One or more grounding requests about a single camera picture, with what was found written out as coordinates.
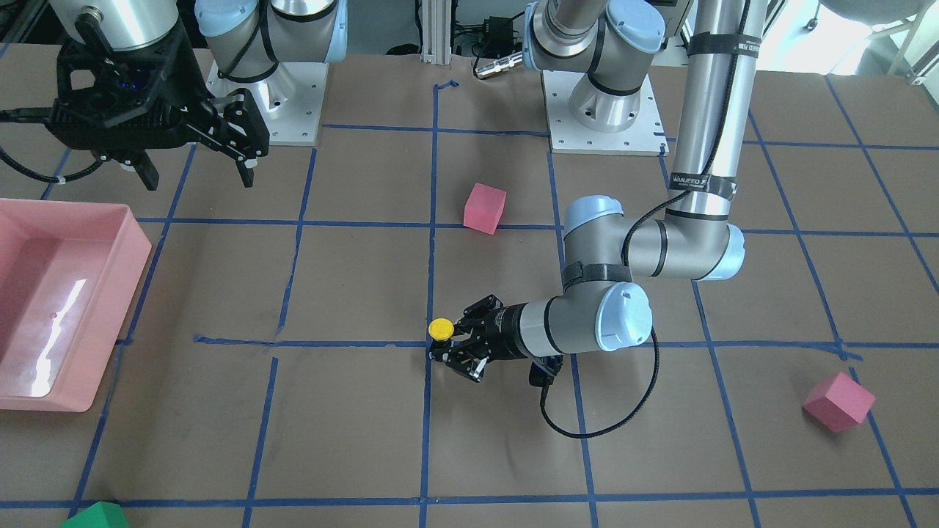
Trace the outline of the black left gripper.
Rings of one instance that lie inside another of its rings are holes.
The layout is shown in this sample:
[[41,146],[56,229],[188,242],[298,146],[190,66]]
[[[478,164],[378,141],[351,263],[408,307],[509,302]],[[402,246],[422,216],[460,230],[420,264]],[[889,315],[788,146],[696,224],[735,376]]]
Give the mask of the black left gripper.
[[481,382],[489,361],[525,358],[520,318],[525,304],[506,306],[495,295],[470,304],[456,321],[453,337],[467,339],[432,340],[429,356],[447,365],[463,378]]

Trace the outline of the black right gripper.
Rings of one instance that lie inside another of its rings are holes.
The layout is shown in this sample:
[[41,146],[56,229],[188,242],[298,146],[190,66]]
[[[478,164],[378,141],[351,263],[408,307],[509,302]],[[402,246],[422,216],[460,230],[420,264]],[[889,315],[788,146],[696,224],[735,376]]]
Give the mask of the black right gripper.
[[160,173],[148,148],[200,142],[235,161],[244,187],[254,186],[269,134],[254,95],[237,88],[212,98],[183,23],[160,39],[121,51],[104,32],[104,15],[79,15],[80,40],[61,47],[57,97],[45,127],[74,150],[117,154],[117,161],[158,189]]

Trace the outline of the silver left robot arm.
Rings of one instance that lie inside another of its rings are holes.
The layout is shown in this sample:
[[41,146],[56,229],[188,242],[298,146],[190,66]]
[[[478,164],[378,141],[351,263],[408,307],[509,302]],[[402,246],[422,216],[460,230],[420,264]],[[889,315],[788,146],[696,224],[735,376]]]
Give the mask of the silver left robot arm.
[[[745,257],[728,220],[760,54],[764,1],[701,1],[688,44],[684,102],[666,180],[664,216],[628,216],[621,202],[587,195],[566,209],[561,294],[505,305],[487,296],[448,329],[430,328],[428,355],[467,380],[495,361],[530,360],[556,375],[563,358],[645,343],[653,311],[638,277],[725,280]],[[581,121],[601,107],[637,110],[666,23],[645,1],[540,1],[525,13],[526,65],[576,71]]]

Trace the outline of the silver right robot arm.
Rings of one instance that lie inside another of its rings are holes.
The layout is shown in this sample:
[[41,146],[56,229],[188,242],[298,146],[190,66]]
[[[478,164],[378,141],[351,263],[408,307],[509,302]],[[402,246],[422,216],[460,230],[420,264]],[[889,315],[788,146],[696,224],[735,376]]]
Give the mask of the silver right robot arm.
[[325,83],[348,53],[346,1],[197,1],[215,70],[202,71],[173,1],[54,1],[68,34],[57,97],[38,120],[57,140],[114,161],[148,190],[150,150],[198,143],[228,157],[245,187],[271,142],[312,144]]

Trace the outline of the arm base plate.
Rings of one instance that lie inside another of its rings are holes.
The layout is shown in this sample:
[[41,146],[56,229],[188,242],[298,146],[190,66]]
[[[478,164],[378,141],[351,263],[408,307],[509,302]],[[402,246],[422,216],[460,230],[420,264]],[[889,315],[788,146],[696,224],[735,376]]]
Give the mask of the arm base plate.
[[544,106],[555,153],[667,155],[653,84],[627,96],[599,91],[587,74],[544,70]]
[[207,88],[216,97],[228,95],[235,88],[248,88],[260,107],[272,146],[314,147],[318,141],[328,73],[327,63],[289,62],[279,64],[267,79],[239,84],[218,77],[217,64],[213,63]]

